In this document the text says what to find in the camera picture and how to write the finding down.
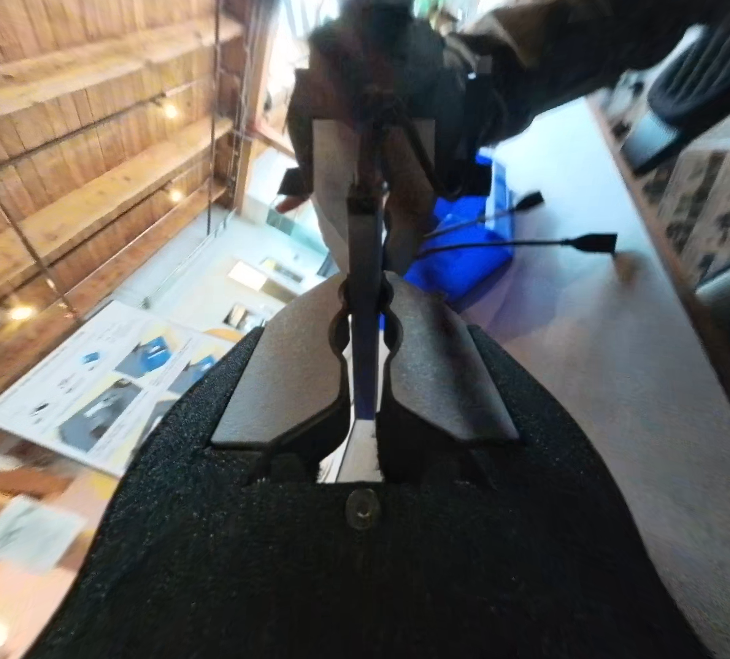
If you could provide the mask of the paper notice sheet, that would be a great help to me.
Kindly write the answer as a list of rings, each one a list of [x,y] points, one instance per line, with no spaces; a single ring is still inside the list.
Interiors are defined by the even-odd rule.
[[[15,496],[1,509],[1,560],[32,574],[53,570],[83,532],[84,518]]]

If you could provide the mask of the blue plastic bin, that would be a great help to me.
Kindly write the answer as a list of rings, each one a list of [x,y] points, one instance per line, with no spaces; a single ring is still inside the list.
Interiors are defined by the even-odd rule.
[[[506,169],[494,159],[494,151],[488,147],[479,150],[476,161],[480,168],[491,164],[490,194],[459,198],[453,202],[438,198],[432,215],[433,229],[452,230],[425,241],[421,251],[457,244],[501,243],[512,239],[515,215],[509,210],[514,195],[506,182]],[[470,225],[453,230],[454,226],[465,223]],[[510,265],[512,260],[513,248],[509,245],[441,252],[414,261],[404,278],[426,292],[443,295],[449,304],[461,308],[473,289]]]

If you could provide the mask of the instruction poster board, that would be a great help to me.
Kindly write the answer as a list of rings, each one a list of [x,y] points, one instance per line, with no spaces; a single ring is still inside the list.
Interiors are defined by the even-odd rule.
[[[121,478],[232,346],[113,301],[2,395],[2,430]]]

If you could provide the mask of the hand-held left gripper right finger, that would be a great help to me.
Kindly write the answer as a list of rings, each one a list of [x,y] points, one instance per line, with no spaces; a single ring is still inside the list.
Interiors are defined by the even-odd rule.
[[[521,443],[466,323],[440,299],[386,274],[388,354],[378,411],[384,478],[422,478],[491,447]]]

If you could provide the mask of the person's right hand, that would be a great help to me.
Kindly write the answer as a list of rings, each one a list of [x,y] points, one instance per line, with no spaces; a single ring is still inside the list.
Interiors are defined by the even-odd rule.
[[[298,69],[287,109],[287,129],[297,164],[289,168],[278,189],[275,210],[279,214],[303,205],[314,193],[313,117],[315,86],[309,69]]]

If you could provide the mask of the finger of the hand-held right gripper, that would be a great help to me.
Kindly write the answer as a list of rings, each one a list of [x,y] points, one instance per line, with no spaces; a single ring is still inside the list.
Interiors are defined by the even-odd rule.
[[[387,185],[384,266],[405,273],[433,228],[436,194],[402,127],[387,127],[381,162]]]
[[[361,134],[343,122],[313,122],[314,207],[324,243],[343,276],[366,255],[366,216],[356,184]]]

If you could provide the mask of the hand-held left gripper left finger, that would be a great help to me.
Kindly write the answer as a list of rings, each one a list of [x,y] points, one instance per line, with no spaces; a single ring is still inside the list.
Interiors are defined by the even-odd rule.
[[[344,283],[325,280],[268,322],[212,445],[267,457],[328,457],[340,447],[351,426]]]

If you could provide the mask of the black USB hub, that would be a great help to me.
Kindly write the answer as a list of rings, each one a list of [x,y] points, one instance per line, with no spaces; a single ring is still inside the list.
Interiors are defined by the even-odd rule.
[[[382,198],[357,189],[348,196],[348,264],[353,405],[356,419],[374,420],[378,409]]]

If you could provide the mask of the person's right forearm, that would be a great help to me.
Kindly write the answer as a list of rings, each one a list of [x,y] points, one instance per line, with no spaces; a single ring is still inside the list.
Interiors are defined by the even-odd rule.
[[[495,8],[450,42],[487,80],[468,129],[494,145],[553,108],[659,64],[699,25],[728,19],[728,0],[527,0]]]

